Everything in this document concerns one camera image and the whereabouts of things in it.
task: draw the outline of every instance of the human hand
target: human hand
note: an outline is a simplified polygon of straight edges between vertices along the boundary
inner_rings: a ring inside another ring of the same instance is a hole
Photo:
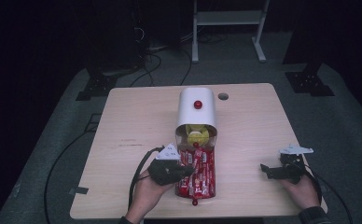
[[[280,179],[278,181],[291,195],[294,203],[301,209],[320,206],[317,191],[314,188],[312,180],[307,175],[304,175],[296,185],[284,179]]]
[[[148,176],[147,178],[137,181],[134,189],[132,205],[126,214],[126,219],[131,223],[140,223],[143,217],[151,211],[159,202],[161,195],[174,184],[160,186],[149,177],[148,170],[143,171],[139,178]]]

